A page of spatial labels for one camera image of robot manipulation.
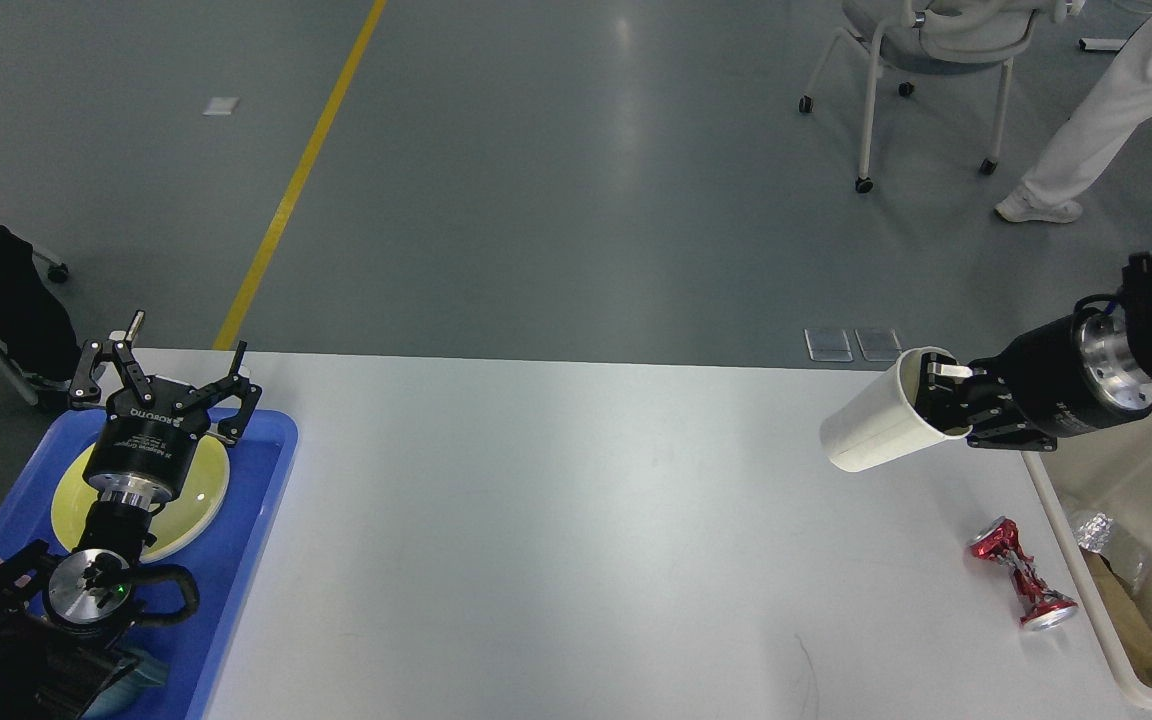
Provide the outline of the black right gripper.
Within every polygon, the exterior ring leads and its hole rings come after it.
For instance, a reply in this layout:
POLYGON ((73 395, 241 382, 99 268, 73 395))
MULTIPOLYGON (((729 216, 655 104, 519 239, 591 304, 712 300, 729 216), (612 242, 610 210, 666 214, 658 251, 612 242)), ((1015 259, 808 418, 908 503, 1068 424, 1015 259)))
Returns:
POLYGON ((923 357, 914 410, 942 433, 969 433, 973 448, 1053 452, 1058 439, 1146 419, 1152 379, 1123 319, 1078 310, 1015 338, 986 369, 923 357))

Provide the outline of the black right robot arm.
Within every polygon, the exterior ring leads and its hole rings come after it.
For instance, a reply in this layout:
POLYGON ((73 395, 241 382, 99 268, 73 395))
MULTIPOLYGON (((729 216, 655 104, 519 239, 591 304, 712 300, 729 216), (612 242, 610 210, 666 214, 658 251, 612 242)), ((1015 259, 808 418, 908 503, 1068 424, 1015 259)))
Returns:
POLYGON ((1152 414, 1152 252, 1135 252, 1117 291, 1020 334, 992 357, 920 361, 914 410, 933 429, 964 430, 973 448, 1056 450, 1060 439, 1152 414))

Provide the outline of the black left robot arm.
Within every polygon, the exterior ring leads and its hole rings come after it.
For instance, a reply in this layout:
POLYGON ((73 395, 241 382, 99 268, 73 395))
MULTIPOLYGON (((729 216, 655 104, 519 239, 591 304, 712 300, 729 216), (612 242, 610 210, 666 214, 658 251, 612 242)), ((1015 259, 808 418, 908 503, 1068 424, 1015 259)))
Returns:
POLYGON ((0 719, 78 719, 141 659, 119 647, 134 626, 175 626, 200 606, 195 575, 145 564, 157 510, 179 500, 200 439, 238 442, 262 387, 242 372, 196 387, 143 372, 132 354, 145 314, 122 334, 91 340, 69 384, 69 404, 104 406, 84 465, 94 488, 84 530, 67 555, 41 539, 0 562, 0 719))

